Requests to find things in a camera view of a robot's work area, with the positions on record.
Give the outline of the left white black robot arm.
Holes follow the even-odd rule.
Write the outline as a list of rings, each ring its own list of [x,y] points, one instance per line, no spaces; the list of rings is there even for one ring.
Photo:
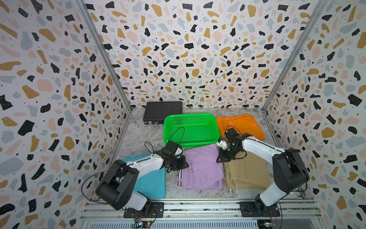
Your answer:
[[[137,161],[116,160],[106,172],[96,188],[96,195],[115,210],[122,208],[146,212],[151,200],[140,192],[135,192],[137,180],[153,171],[167,169],[179,171],[189,167],[183,156],[183,147],[169,140],[161,150]]]

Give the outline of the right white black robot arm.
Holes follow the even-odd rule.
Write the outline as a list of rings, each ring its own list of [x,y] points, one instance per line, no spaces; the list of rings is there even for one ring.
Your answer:
[[[307,185],[309,174],[299,150],[277,148],[258,140],[251,134],[238,134],[234,128],[225,131],[227,146],[219,149],[217,163],[236,160],[239,152],[251,152],[273,167],[274,183],[255,198],[254,206],[259,213],[273,207],[290,192]]]

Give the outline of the khaki pants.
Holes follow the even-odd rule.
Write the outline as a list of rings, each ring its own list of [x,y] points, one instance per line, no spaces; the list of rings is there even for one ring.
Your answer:
[[[237,160],[224,163],[225,181],[228,188],[263,191],[272,184],[264,159],[251,152],[240,152],[237,157]]]

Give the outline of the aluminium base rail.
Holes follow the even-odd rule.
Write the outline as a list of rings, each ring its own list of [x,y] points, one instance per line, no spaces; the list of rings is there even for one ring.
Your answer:
[[[241,199],[159,199],[159,218],[127,218],[123,210],[90,203],[79,229],[325,229],[309,199],[282,199],[267,216],[250,216]]]

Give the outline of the purple pants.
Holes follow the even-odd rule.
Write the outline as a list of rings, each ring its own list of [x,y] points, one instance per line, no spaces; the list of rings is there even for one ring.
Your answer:
[[[221,190],[224,167],[216,160],[219,146],[211,144],[183,152],[189,167],[177,173],[177,185],[186,190]]]

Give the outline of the teal pants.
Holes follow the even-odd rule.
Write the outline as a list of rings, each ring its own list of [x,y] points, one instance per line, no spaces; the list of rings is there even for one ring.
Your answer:
[[[166,171],[165,169],[152,171],[137,179],[135,192],[140,192],[150,199],[166,197]]]

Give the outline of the orange pants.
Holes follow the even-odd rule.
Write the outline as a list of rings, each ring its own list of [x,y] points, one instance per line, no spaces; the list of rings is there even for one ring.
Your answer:
[[[253,116],[249,114],[242,114],[237,116],[226,116],[226,117],[216,117],[216,122],[218,125],[220,137],[225,137],[225,131],[234,128],[237,133],[241,134],[251,134],[259,140],[265,140],[266,137],[261,130],[259,124],[256,122]]]

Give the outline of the black case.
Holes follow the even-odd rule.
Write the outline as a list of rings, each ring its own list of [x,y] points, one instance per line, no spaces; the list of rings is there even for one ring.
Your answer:
[[[164,124],[168,116],[182,113],[183,105],[181,101],[148,102],[145,107],[143,122],[146,125]]]

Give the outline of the green plastic basket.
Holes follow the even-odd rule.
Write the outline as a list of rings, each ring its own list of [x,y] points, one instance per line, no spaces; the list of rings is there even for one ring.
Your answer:
[[[169,140],[183,148],[214,144],[220,138],[214,115],[209,113],[175,114],[164,121],[164,143]]]

